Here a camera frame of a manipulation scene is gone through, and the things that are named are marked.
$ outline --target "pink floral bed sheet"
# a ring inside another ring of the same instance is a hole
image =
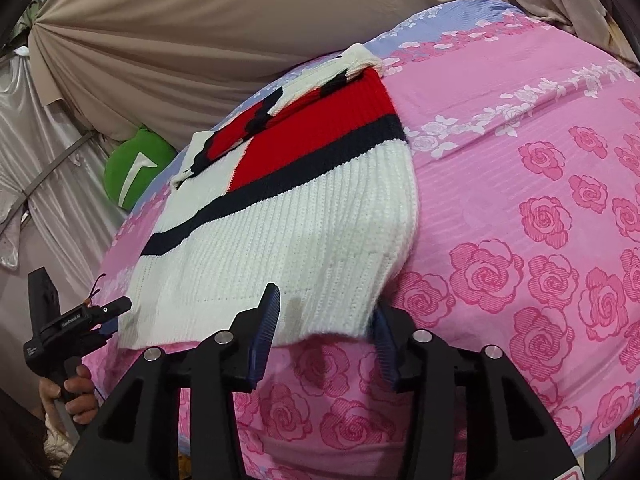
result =
[[[485,4],[469,27],[428,22]],[[428,27],[436,40],[424,40]],[[412,256],[388,287],[394,305],[454,346],[501,346],[584,453],[640,397],[638,78],[496,0],[425,10],[367,47],[385,59],[421,200]],[[167,192],[116,236],[102,302],[126,291]],[[108,392],[139,354],[113,341],[86,362]],[[180,403],[186,445],[188,390]],[[366,342],[318,336],[272,349],[258,389],[235,404],[256,478],[398,471],[410,397],[388,389]]]

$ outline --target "navy stripe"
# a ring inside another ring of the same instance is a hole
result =
[[[352,158],[368,152],[385,140],[393,139],[404,140],[400,119],[395,114],[382,116],[349,132],[324,148],[302,156],[284,168],[219,196],[182,224],[168,231],[151,235],[142,251],[142,256],[162,256],[180,245],[198,227],[302,186]]]

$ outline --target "beige fabric backdrop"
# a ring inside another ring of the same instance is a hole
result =
[[[300,62],[449,0],[47,0],[29,47],[38,94],[124,140],[177,148]]]

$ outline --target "sticker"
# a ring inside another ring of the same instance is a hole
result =
[[[577,465],[572,467],[564,474],[561,474],[556,480],[584,480],[584,475],[582,474],[582,469]]]

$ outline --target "human hand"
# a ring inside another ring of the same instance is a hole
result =
[[[74,422],[78,424],[89,424],[98,412],[98,399],[95,398],[95,385],[91,380],[91,372],[84,365],[76,368],[76,377],[65,381],[65,390],[72,394],[77,394],[74,400],[66,403],[66,411],[73,416]],[[64,424],[60,420],[54,401],[60,398],[60,387],[46,378],[40,378],[38,385],[40,400],[45,412],[49,415],[52,425],[61,433],[65,433]]]

